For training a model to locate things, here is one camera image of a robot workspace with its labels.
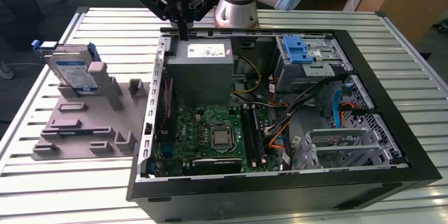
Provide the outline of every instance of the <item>blue hard drive label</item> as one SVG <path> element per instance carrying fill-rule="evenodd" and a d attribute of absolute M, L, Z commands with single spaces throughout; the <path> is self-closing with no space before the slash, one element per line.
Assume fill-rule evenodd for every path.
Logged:
<path fill-rule="evenodd" d="M 88 67 L 83 61 L 56 61 L 59 73 L 79 93 L 88 94 L 97 90 L 92 76 L 87 73 Z"/>

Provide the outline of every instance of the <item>metal rail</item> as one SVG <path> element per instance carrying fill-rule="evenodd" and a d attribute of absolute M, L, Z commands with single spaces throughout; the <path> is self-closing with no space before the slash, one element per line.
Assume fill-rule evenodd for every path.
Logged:
<path fill-rule="evenodd" d="M 149 81 L 159 29 L 169 24 L 143 8 L 91 8 L 73 19 L 61 41 L 92 41 L 119 82 Z M 260 10 L 259 20 L 264 28 L 348 30 L 444 178 L 361 210 L 213 223 L 447 223 L 448 90 L 397 29 L 387 19 L 360 12 Z M 213 26 L 213 15 L 195 26 Z M 3 223 L 148 223 L 145 213 L 124 199 L 131 158 L 31 159 L 57 101 L 57 83 L 45 67 L 0 142 L 0 219 Z"/>

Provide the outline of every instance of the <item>power supply label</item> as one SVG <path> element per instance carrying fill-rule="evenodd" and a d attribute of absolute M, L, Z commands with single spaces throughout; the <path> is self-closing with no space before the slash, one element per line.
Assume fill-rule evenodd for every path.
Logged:
<path fill-rule="evenodd" d="M 225 57 L 224 44 L 189 44 L 188 58 Z"/>
<path fill-rule="evenodd" d="M 99 88 L 92 76 L 87 73 L 83 61 L 57 61 L 56 67 L 65 81 L 79 93 L 89 93 Z"/>

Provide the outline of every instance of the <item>green motherboard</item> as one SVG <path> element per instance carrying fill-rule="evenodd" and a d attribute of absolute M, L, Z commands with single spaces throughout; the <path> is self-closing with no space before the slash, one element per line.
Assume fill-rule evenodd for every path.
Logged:
<path fill-rule="evenodd" d="M 183 176 L 183 161 L 201 158 L 240 158 L 241 173 L 277 170 L 276 152 L 265 156 L 263 165 L 248 164 L 240 110 L 239 106 L 179 108 L 175 142 L 160 147 L 168 153 L 159 162 L 161 176 Z M 263 128 L 269 123 L 265 107 L 256 113 Z"/>

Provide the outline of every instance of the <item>3d printed stand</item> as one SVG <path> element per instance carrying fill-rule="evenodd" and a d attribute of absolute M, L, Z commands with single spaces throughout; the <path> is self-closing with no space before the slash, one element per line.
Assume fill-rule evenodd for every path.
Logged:
<path fill-rule="evenodd" d="M 97 95 L 79 95 L 72 87 L 61 92 L 32 159 L 131 156 L 140 140 L 148 100 L 148 83 L 132 79 L 117 83 L 107 64 L 92 62 L 88 73 Z"/>

